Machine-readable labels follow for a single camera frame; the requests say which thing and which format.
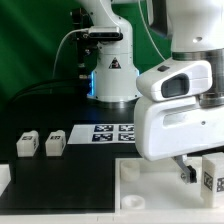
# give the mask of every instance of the small white block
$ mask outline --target small white block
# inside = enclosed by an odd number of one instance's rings
[[[137,181],[140,176],[140,165],[138,161],[127,160],[121,162],[121,179],[124,181]]]
[[[224,153],[202,157],[201,197],[205,207],[224,206]]]
[[[61,156],[66,145],[65,132],[51,132],[45,146],[47,156]]]
[[[121,208],[128,210],[145,209],[145,199],[138,195],[127,195],[121,200]]]
[[[37,131],[24,132],[16,143],[19,157],[33,156],[39,146],[39,134]]]
[[[0,165],[0,196],[11,180],[9,165]]]

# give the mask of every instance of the green backdrop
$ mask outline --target green backdrop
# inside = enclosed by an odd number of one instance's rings
[[[49,80],[58,46],[72,30],[70,11],[80,7],[75,0],[0,1],[0,109],[24,87]],[[161,62],[143,28],[137,4],[114,5],[116,14],[133,26],[134,63],[144,72]],[[164,57],[170,56],[170,41],[153,34]],[[87,59],[95,66],[95,57]],[[76,49],[69,41],[62,48],[56,78],[74,77]]]

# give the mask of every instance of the warning label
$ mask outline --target warning label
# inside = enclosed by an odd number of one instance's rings
[[[119,68],[121,68],[121,66],[120,66],[117,58],[114,58],[112,63],[110,64],[109,69],[119,69]]]

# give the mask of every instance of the cable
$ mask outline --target cable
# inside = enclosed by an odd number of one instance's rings
[[[153,47],[155,48],[156,52],[159,54],[159,56],[162,58],[163,61],[165,61],[166,59],[163,57],[163,55],[160,53],[159,49],[157,48],[148,28],[147,28],[147,25],[146,25],[146,22],[145,22],[145,19],[144,19],[144,16],[143,16],[143,12],[142,12],[142,7],[141,7],[141,3],[140,3],[141,0],[138,0],[138,7],[139,7],[139,12],[140,12],[140,15],[141,15],[141,19],[142,19],[142,22],[143,22],[143,25],[145,27],[145,31],[146,33],[148,34],[148,37],[153,45]]]
[[[14,102],[14,100],[16,98],[18,98],[20,95],[23,95],[24,93],[28,92],[28,91],[35,91],[34,88],[37,88],[39,86],[43,86],[43,85],[47,85],[47,84],[52,84],[52,83],[61,83],[61,82],[66,82],[66,81],[71,81],[71,80],[79,80],[78,78],[67,78],[67,79],[53,79],[53,80],[47,80],[47,81],[43,81],[43,82],[39,82],[39,83],[35,83],[32,84],[28,87],[25,87],[24,89],[20,90],[19,92],[17,92],[8,102],[8,104],[11,104],[12,102]]]
[[[39,89],[30,89],[30,90],[27,90],[27,91],[24,91],[20,94],[16,94],[8,103],[8,105],[12,104],[14,101],[16,101],[19,97],[21,97],[22,95],[25,95],[25,94],[28,94],[30,92],[35,92],[35,91],[42,91],[42,90],[49,90],[49,89],[56,89],[56,88],[68,88],[68,87],[71,87],[71,88],[74,88],[74,85],[71,85],[71,86],[53,86],[53,87],[46,87],[46,88],[39,88]]]
[[[72,31],[70,31],[69,33],[67,33],[67,34],[64,36],[64,38],[62,39],[62,41],[61,41],[61,43],[60,43],[60,45],[59,45],[59,47],[58,47],[57,54],[56,54],[56,57],[55,57],[52,79],[55,78],[55,71],[56,71],[56,65],[57,65],[58,57],[59,57],[61,48],[62,48],[64,42],[66,41],[66,39],[67,39],[71,34],[73,34],[73,33],[85,32],[85,31],[88,31],[88,28],[86,28],[86,29],[79,29],[79,30],[72,30]]]

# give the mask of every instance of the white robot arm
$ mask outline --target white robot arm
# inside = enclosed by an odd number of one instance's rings
[[[111,4],[131,3],[134,0],[77,0],[90,15],[97,29],[119,28],[120,41],[98,42],[97,67],[92,73],[90,99],[104,104],[125,106],[136,101],[140,93],[136,88],[138,69],[133,64],[133,36],[131,24],[114,14]]]
[[[137,79],[139,153],[152,161],[223,146],[224,1],[147,2],[152,28],[172,34],[172,58]],[[165,9],[160,20],[158,4]]]

